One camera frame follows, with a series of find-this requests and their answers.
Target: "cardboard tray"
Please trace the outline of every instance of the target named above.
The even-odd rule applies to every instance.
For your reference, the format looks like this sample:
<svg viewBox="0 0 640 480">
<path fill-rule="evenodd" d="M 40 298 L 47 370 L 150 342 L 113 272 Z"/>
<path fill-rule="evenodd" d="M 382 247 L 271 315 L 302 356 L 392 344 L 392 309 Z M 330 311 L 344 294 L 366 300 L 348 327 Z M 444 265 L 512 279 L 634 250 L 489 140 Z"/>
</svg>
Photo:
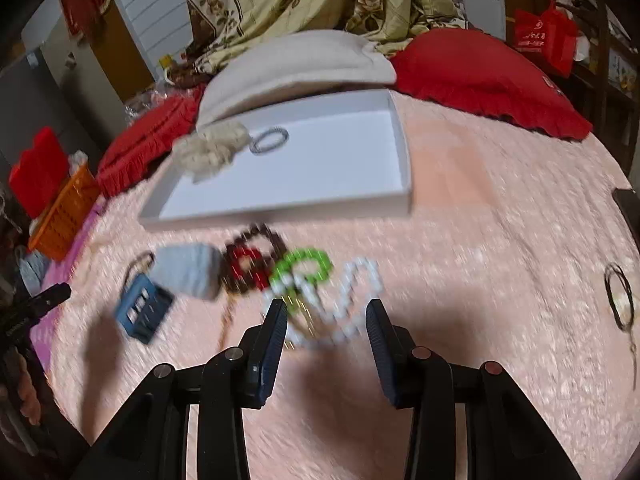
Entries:
<svg viewBox="0 0 640 480">
<path fill-rule="evenodd" d="M 197 183 L 171 162 L 138 216 L 146 230 L 410 211 L 408 147 L 388 90 L 323 94 L 226 121 L 240 121 L 253 137 L 272 126 L 286 128 L 290 137 L 262 155 L 245 149 Z"/>
</svg>

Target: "silver screw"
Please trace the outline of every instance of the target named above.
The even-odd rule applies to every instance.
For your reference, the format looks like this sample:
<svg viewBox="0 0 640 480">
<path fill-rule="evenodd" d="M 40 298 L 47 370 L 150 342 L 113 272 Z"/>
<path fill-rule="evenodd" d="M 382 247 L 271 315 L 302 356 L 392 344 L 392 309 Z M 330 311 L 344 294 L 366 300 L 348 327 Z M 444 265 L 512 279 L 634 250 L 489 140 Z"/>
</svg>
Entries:
<svg viewBox="0 0 640 480">
<path fill-rule="evenodd" d="M 411 350 L 411 355 L 416 359 L 428 359 L 431 357 L 431 350 L 429 350 L 426 346 L 417 346 L 413 350 Z"/>
<path fill-rule="evenodd" d="M 154 368 L 154 375 L 158 379 L 162 379 L 163 377 L 167 377 L 171 373 L 171 367 L 169 365 L 158 365 Z"/>
<path fill-rule="evenodd" d="M 502 373 L 502 367 L 495 361 L 485 363 L 484 369 L 491 375 L 500 375 Z"/>
<path fill-rule="evenodd" d="M 225 352 L 225 357 L 230 361 L 236 361 L 244 355 L 244 352 L 241 348 L 234 346 Z"/>
</svg>

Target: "bed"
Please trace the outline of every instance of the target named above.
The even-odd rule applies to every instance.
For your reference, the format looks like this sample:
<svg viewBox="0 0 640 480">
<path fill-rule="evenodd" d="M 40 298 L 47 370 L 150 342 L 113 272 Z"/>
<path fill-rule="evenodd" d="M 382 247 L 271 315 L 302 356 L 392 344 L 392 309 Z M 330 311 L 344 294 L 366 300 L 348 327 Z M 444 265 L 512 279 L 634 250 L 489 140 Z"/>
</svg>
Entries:
<svg viewBox="0 0 640 480">
<path fill-rule="evenodd" d="M 375 258 L 394 323 L 450 362 L 503 364 L 581 478 L 615 478 L 640 442 L 628 338 L 602 279 L 605 264 L 617 262 L 640 290 L 638 250 L 611 198 L 615 187 L 629 187 L 620 167 L 593 135 L 567 142 L 393 98 L 410 144 L 411 216 L 272 227 L 290 246 L 325 248 L 337 267 L 360 254 Z M 50 382 L 90 442 L 154 365 L 189 367 L 218 352 L 224 294 L 214 302 L 179 296 L 149 346 L 126 338 L 112 319 L 137 254 L 168 242 L 222 247 L 244 228 L 146 232 L 136 217 L 166 164 L 98 218 L 58 319 Z M 239 300 L 228 346 L 261 322 L 261 303 L 259 294 Z M 410 417 L 383 397 L 366 337 L 285 351 L 267 405 L 244 411 L 252 476 L 400 478 Z M 192 416 L 190 479 L 196 427 Z M 466 478 L 463 438 L 461 427 L 458 478 Z"/>
</svg>

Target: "plastic basket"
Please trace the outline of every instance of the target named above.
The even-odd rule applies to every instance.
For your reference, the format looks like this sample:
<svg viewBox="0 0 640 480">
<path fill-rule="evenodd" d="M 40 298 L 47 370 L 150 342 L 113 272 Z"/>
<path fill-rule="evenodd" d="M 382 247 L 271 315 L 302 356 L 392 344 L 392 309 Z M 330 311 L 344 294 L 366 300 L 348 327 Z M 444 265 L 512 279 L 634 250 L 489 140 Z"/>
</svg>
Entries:
<svg viewBox="0 0 640 480">
<path fill-rule="evenodd" d="M 39 250 L 56 261 L 64 259 L 98 195 L 100 188 L 83 164 L 63 184 L 55 202 L 29 238 L 29 250 Z"/>
</svg>

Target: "floral blanket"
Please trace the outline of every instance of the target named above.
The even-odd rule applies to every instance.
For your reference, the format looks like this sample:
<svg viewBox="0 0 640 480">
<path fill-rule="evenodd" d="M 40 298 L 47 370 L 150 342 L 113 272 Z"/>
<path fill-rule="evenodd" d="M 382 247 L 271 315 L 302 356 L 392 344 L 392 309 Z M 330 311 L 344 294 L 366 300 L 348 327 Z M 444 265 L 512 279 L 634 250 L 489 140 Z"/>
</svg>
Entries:
<svg viewBox="0 0 640 480">
<path fill-rule="evenodd" d="M 200 72 L 215 74 L 268 38 L 312 28 L 367 36 L 383 54 L 404 48 L 434 26 L 461 26 L 451 0 L 187 0 Z"/>
</svg>

